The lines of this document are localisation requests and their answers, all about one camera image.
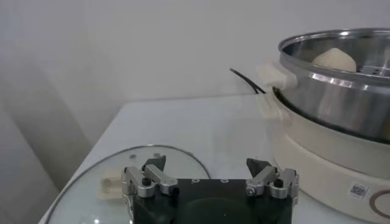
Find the white wall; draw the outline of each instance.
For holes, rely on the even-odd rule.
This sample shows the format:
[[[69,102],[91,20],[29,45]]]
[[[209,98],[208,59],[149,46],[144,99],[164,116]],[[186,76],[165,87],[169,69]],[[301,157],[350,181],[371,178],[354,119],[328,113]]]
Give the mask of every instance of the white wall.
[[[2,0],[0,93],[51,176],[65,173],[61,186],[124,103],[251,93],[229,67],[256,79],[281,39],[387,27],[388,9],[388,0]]]

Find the white table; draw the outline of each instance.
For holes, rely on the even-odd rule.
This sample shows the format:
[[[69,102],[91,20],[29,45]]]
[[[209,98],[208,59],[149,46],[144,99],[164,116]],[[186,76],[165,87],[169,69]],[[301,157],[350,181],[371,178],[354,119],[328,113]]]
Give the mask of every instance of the white table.
[[[246,158],[274,162],[266,126],[255,95],[128,103],[72,179],[102,158],[146,144],[171,145],[193,153],[212,178],[249,178]],[[367,222],[326,207],[301,192],[294,208],[294,223]]]

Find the barcode label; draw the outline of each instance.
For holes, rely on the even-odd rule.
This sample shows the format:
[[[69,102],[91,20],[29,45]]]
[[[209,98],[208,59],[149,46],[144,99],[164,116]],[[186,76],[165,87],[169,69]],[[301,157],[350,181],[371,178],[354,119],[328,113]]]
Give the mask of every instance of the barcode label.
[[[355,198],[363,199],[368,192],[368,187],[362,184],[352,184],[352,187],[349,190],[349,194]]]

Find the pot handle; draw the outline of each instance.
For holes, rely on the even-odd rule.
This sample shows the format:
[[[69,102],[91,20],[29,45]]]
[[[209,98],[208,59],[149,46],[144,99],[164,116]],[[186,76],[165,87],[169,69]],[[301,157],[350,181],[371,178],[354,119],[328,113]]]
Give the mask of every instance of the pot handle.
[[[298,85],[297,77],[278,62],[266,63],[258,67],[257,72],[266,91],[272,87],[290,89]]]
[[[261,115],[267,121],[277,121],[285,124],[290,121],[289,113],[276,103],[273,93],[257,95],[257,102]]]

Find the pot rim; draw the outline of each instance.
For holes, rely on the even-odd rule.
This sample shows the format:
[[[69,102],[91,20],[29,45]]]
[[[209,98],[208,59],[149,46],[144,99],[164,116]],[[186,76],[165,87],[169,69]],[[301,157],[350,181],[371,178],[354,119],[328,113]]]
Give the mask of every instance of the pot rim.
[[[361,82],[364,84],[370,85],[379,85],[379,86],[389,86],[390,77],[378,76],[364,74],[360,72],[349,72],[338,69],[327,68],[319,65],[313,65],[310,62],[300,60],[295,58],[286,52],[284,48],[293,43],[298,43],[305,40],[312,40],[316,38],[324,37],[344,37],[344,38],[355,38],[360,36],[387,36],[390,38],[390,29],[389,28],[358,28],[358,29],[338,29],[338,30],[323,30],[318,32],[310,32],[301,35],[295,35],[289,38],[282,40],[278,49],[280,52],[280,57],[290,62],[298,67],[307,69],[313,73],[318,73],[321,75],[327,75],[330,77],[336,77],[339,79],[349,80],[351,82]]]

